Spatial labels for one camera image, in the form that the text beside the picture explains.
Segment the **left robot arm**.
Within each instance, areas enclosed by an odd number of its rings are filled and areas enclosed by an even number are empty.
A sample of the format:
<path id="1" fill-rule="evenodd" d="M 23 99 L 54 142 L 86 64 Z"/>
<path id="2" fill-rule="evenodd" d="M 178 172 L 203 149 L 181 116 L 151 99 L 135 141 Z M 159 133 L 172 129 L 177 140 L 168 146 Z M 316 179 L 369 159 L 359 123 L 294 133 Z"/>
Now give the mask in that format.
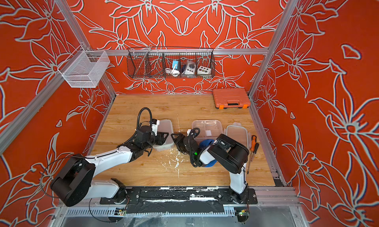
<path id="1" fill-rule="evenodd" d="M 116 178 L 108 181 L 95 180 L 100 173 L 121 164 L 137 160 L 144 153 L 151 154 L 153 146 L 163 144 L 168 133 L 158 131 L 160 121 L 154 119 L 149 108 L 139 111 L 149 114 L 149 123 L 137 119 L 134 134 L 116 149 L 98 155 L 75 154 L 66 157 L 67 163 L 50 183 L 52 194 L 48 197 L 61 200 L 67 207 L 77 205 L 84 199 L 106 198 L 115 204 L 130 201 L 126 186 Z"/>

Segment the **clear lunch box lid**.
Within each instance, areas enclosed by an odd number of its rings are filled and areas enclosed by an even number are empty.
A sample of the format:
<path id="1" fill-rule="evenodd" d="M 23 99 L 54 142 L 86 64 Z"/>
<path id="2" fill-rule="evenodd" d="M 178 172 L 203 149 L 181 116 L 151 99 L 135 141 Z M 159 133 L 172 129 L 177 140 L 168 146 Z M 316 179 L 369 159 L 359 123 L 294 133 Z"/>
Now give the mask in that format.
<path id="1" fill-rule="evenodd" d="M 241 123 L 234 122 L 228 125 L 224 129 L 224 134 L 250 149 L 252 134 Z"/>

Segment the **clear lunch box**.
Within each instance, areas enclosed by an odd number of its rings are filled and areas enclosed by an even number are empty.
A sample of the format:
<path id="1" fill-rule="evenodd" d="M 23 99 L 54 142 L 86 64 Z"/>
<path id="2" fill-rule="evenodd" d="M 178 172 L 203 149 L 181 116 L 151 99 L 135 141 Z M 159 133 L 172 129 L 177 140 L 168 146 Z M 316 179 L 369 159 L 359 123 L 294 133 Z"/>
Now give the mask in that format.
<path id="1" fill-rule="evenodd" d="M 220 134 L 223 134 L 222 123 L 219 120 L 195 120 L 191 124 L 191 128 L 199 128 L 200 134 L 195 138 L 197 142 L 207 139 L 216 140 Z"/>

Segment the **blue cloth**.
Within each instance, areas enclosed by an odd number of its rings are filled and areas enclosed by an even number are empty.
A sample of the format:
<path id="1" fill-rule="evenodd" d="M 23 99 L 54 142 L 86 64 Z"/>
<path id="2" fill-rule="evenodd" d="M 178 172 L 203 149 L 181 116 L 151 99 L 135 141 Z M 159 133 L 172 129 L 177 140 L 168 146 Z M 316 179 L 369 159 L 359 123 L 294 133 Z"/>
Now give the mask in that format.
<path id="1" fill-rule="evenodd" d="M 210 146 L 214 143 L 214 140 L 207 139 L 202 141 L 199 144 L 200 155 L 199 161 L 201 163 L 201 167 L 213 167 L 216 164 L 216 159 L 209 153 Z"/>

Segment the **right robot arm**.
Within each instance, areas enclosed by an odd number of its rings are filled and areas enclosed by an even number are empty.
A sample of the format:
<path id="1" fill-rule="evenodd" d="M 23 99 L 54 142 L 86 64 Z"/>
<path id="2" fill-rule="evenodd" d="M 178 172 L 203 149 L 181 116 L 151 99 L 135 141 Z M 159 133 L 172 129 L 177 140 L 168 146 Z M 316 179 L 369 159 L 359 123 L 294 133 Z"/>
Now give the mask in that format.
<path id="1" fill-rule="evenodd" d="M 189 156 L 193 167 L 211 167 L 219 163 L 229 172 L 229 196 L 220 197 L 221 200 L 245 203 L 249 196 L 246 181 L 246 164 L 250 154 L 248 148 L 224 134 L 215 140 L 207 139 L 198 144 L 195 138 L 199 134 L 200 129 L 193 128 L 187 135 L 175 133 L 171 134 L 171 138 L 177 150 Z"/>

